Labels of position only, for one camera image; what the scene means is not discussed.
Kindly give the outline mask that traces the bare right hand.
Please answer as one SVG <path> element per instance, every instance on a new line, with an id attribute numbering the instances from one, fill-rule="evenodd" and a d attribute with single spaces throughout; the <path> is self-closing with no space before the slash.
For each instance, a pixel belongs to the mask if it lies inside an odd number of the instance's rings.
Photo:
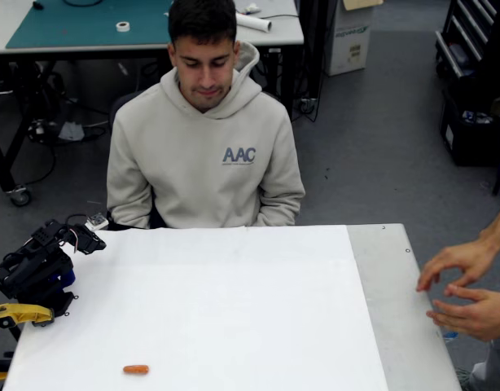
<path id="1" fill-rule="evenodd" d="M 451 285 L 464 288 L 478 281 L 489 270 L 498 252 L 498 247 L 486 239 L 445 247 L 423 267 L 416 291 L 428 291 L 440 281 L 441 273 L 450 269 L 461 271 Z"/>

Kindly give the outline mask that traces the bare left hand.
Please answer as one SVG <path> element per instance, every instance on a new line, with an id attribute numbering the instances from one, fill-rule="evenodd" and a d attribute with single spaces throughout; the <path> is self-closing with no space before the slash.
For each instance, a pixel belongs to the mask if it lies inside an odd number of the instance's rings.
<path id="1" fill-rule="evenodd" d="M 448 286 L 448 292 L 471 304 L 451 305 L 435 300 L 436 310 L 429 310 L 426 316 L 437 326 L 482 341 L 500 338 L 500 292 L 453 284 Z"/>

